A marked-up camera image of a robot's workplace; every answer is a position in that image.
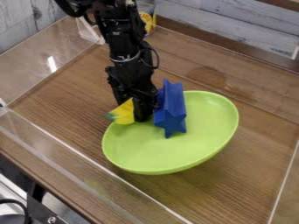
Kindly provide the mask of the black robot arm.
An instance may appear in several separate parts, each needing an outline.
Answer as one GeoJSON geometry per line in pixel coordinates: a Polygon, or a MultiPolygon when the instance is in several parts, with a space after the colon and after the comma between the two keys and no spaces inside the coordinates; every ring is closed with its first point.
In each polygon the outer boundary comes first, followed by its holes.
{"type": "Polygon", "coordinates": [[[157,89],[152,75],[156,50],[145,42],[145,23],[136,0],[55,0],[64,13],[84,18],[99,28],[109,48],[112,66],[105,68],[107,82],[117,105],[132,100],[133,118],[144,122],[157,107],[157,89]]]}

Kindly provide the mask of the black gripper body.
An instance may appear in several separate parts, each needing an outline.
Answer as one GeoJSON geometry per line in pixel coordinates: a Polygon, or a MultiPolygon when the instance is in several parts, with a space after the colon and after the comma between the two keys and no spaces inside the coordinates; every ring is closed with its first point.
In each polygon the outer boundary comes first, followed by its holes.
{"type": "Polygon", "coordinates": [[[152,57],[140,56],[132,59],[109,58],[113,66],[105,67],[109,86],[129,88],[136,98],[145,99],[157,96],[157,89],[152,83],[155,72],[152,57]]]}

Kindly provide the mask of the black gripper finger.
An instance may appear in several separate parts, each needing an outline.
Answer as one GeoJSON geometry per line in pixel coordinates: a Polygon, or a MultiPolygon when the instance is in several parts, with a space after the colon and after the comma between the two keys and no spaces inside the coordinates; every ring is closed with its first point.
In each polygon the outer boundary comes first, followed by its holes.
{"type": "Polygon", "coordinates": [[[121,105],[128,99],[133,97],[131,89],[119,85],[112,86],[112,92],[116,98],[116,103],[119,105],[121,105]]]}
{"type": "Polygon", "coordinates": [[[133,114],[135,114],[135,120],[137,122],[145,122],[148,120],[148,117],[152,115],[153,111],[159,109],[159,101],[157,97],[153,98],[133,98],[133,114]]]}

